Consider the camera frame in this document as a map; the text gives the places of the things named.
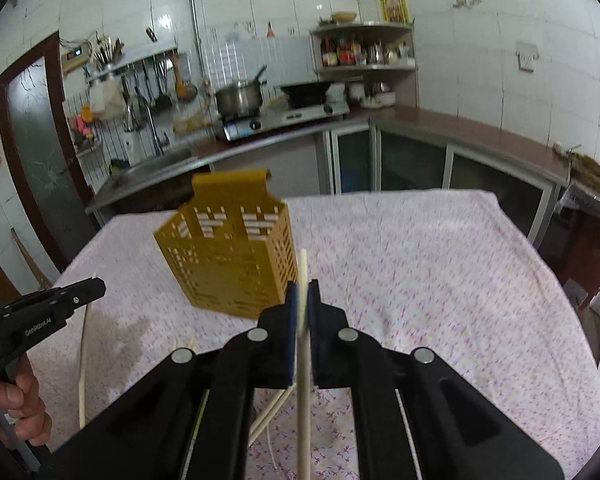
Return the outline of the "person's left hand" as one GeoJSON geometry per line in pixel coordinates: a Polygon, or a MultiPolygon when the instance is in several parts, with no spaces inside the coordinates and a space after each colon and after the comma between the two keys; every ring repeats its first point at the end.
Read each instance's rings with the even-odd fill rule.
{"type": "MultiPolygon", "coordinates": [[[[46,406],[40,398],[40,384],[35,377],[27,356],[18,360],[15,382],[0,381],[0,409],[15,419],[12,430],[18,441],[27,441],[33,446],[46,445],[50,440],[53,422],[46,413],[46,406]]],[[[0,438],[4,445],[13,446],[12,438],[1,428],[0,438]]]]}

